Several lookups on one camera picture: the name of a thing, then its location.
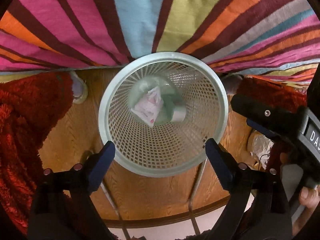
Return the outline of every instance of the basket rim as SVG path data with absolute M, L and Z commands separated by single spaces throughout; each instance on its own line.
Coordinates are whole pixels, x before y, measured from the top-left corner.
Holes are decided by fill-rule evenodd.
M 102 139 L 103 144 L 105 144 L 108 140 L 112 141 L 111 133 L 109 130 L 109 120 L 106 118 L 109 114 L 109 108 L 111 101 L 120 87 L 120 85 L 127 79 L 132 73 L 143 68 L 146 65 L 163 62 L 163 61 L 174 61 L 183 63 L 186 65 L 190 65 L 194 67 L 196 70 L 200 71 L 209 81 L 211 82 L 217 97 L 220 103 L 220 113 L 217 124 L 217 129 L 215 134 L 211 135 L 212 138 L 215 139 L 217 143 L 220 142 L 224 131 L 227 126 L 228 120 L 228 98 L 226 91 L 223 87 L 223 84 L 217 74 L 204 62 L 201 60 L 179 52 L 158 52 L 143 56 L 134 60 L 133 62 L 126 65 L 122 70 L 120 70 L 117 75 L 111 80 L 108 87 L 106 88 L 99 107 L 98 114 L 98 125 L 99 125 L 99 133 Z M 129 159 L 127 159 L 123 154 L 116 148 L 116 155 L 114 160 L 119 163 L 121 166 L 126 168 L 129 171 L 132 171 L 136 174 L 146 176 L 146 177 L 168 177 L 180 174 L 185 172 L 194 166 L 199 165 L 206 159 L 205 151 L 203 150 L 200 154 L 198 154 L 193 159 L 184 162 L 183 164 L 164 169 L 155 169 L 144 167 L 139 164 L 136 164 Z

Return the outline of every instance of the metal bolt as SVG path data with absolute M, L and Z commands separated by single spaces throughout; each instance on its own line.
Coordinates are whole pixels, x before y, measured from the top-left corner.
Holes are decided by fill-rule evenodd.
M 276 174 L 277 174 L 277 171 L 276 171 L 275 169 L 270 169 L 270 173 L 271 173 L 272 175 L 276 175 Z
M 77 164 L 75 164 L 75 165 L 73 166 L 73 169 L 74 169 L 75 171 L 79 171 L 79 170 L 82 169 L 82 167 L 83 167 L 83 165 L 82 165 L 81 163 L 77 163 Z
M 43 171 L 44 175 L 49 175 L 52 172 L 52 170 L 50 168 L 47 168 Z
M 241 169 L 241 170 L 246 170 L 247 169 L 247 164 L 245 164 L 245 163 L 239 163 L 238 164 L 238 167 Z
M 264 115 L 265 115 L 265 116 L 270 116 L 270 114 L 271 114 L 270 110 L 264 111 Z

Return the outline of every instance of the multicolored blanket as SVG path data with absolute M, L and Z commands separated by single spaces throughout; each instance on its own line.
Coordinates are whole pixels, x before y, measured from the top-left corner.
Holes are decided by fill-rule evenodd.
M 0 21 L 2 71 L 119 66 L 160 51 L 305 87 L 320 22 L 306 0 L 14 0 Z

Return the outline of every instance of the fingernail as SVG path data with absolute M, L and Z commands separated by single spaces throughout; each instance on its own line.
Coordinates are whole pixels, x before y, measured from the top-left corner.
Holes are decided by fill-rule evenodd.
M 301 190 L 301 198 L 306 199 L 308 197 L 309 190 L 306 187 L 303 187 Z

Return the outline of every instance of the finger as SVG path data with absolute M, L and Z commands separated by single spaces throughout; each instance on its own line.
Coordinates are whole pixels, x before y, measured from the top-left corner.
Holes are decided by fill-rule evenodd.
M 289 154 L 287 153 L 280 153 L 280 161 L 282 164 L 289 162 Z
M 303 187 L 300 191 L 299 201 L 301 205 L 309 209 L 315 209 L 319 204 L 318 189 Z

